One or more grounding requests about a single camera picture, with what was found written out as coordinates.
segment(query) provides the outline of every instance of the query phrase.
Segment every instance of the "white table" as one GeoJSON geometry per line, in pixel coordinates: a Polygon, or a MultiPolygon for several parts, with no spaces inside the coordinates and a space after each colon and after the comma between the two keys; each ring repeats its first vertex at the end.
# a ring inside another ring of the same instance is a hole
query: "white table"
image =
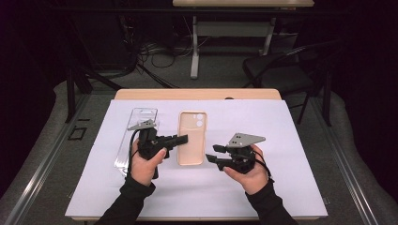
{"type": "MultiPolygon", "coordinates": [[[[312,7],[313,0],[173,0],[173,6],[184,8],[302,8],[312,7]]],[[[275,18],[269,22],[198,22],[193,16],[193,54],[191,78],[198,78],[198,36],[217,37],[266,37],[260,54],[267,54],[275,26],[275,18]]]]}
{"type": "MultiPolygon", "coordinates": [[[[158,109],[159,135],[176,134],[180,111],[206,111],[206,153],[212,155],[221,156],[214,153],[212,145],[226,144],[235,132],[266,137],[265,142],[257,145],[264,151],[276,181],[276,193],[283,198],[287,211],[294,218],[328,215],[284,101],[207,99],[113,100],[70,201],[67,217],[98,219],[119,195],[124,177],[114,162],[133,108],[158,109]]],[[[159,176],[153,181],[157,189],[145,199],[145,207],[138,219],[257,219],[242,187],[206,159],[199,166],[179,166],[175,149],[159,166],[159,176]]]]}

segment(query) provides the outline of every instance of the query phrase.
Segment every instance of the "white paper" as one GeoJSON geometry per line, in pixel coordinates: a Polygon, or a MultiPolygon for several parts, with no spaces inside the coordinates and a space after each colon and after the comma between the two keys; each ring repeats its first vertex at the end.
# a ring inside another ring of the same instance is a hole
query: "white paper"
{"type": "MultiPolygon", "coordinates": [[[[71,218],[98,218],[115,201],[124,177],[114,166],[133,108],[156,108],[158,135],[175,135],[181,111],[207,113],[206,153],[226,145],[236,132],[266,137],[257,145],[275,180],[275,191],[292,217],[328,215],[294,122],[282,100],[113,100],[66,212],[71,218]]],[[[159,166],[156,190],[145,199],[140,218],[256,218],[239,183],[216,164],[180,166],[176,148],[159,166]]]]}

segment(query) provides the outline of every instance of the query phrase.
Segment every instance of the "transparent phone case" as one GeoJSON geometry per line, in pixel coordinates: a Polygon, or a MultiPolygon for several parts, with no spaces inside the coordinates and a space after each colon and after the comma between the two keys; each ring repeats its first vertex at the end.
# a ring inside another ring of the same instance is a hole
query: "transparent phone case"
{"type": "Polygon", "coordinates": [[[120,144],[119,152],[115,160],[115,167],[117,167],[124,176],[126,176],[129,167],[130,140],[134,132],[134,130],[129,130],[129,128],[151,119],[155,122],[156,129],[159,129],[160,122],[156,120],[157,114],[157,109],[134,108],[132,110],[130,120],[123,136],[123,141],[120,144]]]}

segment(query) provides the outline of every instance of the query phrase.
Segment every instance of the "desk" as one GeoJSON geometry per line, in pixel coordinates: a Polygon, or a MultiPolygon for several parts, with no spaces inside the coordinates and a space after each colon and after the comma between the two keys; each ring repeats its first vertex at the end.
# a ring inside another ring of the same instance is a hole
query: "desk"
{"type": "MultiPolygon", "coordinates": [[[[214,155],[212,144],[227,143],[230,137],[226,136],[231,133],[232,137],[237,126],[239,132],[265,136],[268,140],[258,145],[265,150],[268,166],[276,180],[276,192],[283,198],[289,213],[297,218],[326,217],[328,213],[294,122],[280,99],[276,90],[269,89],[120,90],[105,115],[66,216],[76,220],[96,220],[118,196],[124,178],[114,162],[131,107],[157,107],[161,120],[159,133],[173,135],[176,133],[173,127],[176,127],[177,114],[183,106],[207,111],[207,153],[214,155]],[[250,99],[219,100],[228,97],[250,99]],[[252,115],[242,115],[239,109],[264,115],[255,120],[256,125],[263,124],[265,119],[268,121],[264,126],[245,126],[252,121],[252,115]],[[220,117],[223,112],[228,112],[228,116],[222,114],[220,117]],[[222,120],[225,117],[234,123],[225,123],[222,120]]],[[[205,160],[200,166],[181,167],[177,165],[176,150],[173,150],[170,158],[160,165],[159,173],[160,177],[154,180],[158,188],[145,200],[140,220],[257,219],[242,187],[219,172],[213,163],[205,160]]]]}
{"type": "MultiPolygon", "coordinates": [[[[313,5],[313,0],[173,0],[173,6],[184,8],[301,8],[313,5]]],[[[260,52],[265,55],[268,53],[275,20],[272,18],[269,22],[198,22],[196,16],[193,16],[191,78],[198,78],[198,36],[266,37],[263,50],[260,52]]]]}

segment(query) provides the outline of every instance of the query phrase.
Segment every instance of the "hand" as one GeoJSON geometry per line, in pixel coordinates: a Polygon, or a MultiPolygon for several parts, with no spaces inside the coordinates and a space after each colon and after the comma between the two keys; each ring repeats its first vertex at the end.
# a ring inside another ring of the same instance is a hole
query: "hand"
{"type": "Polygon", "coordinates": [[[140,153],[134,154],[138,150],[138,140],[132,144],[133,157],[131,159],[131,178],[138,183],[150,186],[155,168],[163,162],[166,156],[166,149],[161,149],[152,159],[146,160],[140,157],[140,153]]]}
{"type": "MultiPolygon", "coordinates": [[[[263,151],[261,151],[260,148],[258,148],[254,144],[252,144],[251,147],[255,152],[263,156],[263,151]]],[[[263,159],[258,154],[255,154],[255,158],[263,161],[263,159]]],[[[266,169],[257,162],[254,163],[254,168],[246,174],[237,172],[229,167],[224,167],[223,170],[232,179],[238,181],[243,186],[243,189],[245,189],[246,193],[248,193],[249,195],[257,193],[268,183],[268,175],[266,169]]]]}

